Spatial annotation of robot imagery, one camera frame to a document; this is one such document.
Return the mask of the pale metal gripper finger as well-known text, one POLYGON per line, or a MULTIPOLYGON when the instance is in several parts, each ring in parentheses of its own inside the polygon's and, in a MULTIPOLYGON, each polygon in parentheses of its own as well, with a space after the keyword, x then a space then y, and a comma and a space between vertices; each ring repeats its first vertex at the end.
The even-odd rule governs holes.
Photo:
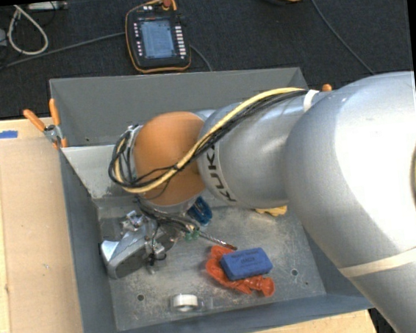
POLYGON ((120 222, 122 232, 136 232, 144 223, 144 215, 138 214, 136 210, 128 212, 120 222))
POLYGON ((157 273, 166 265, 167 251, 161 243, 149 243, 146 246, 146 270, 149 274, 157 273))

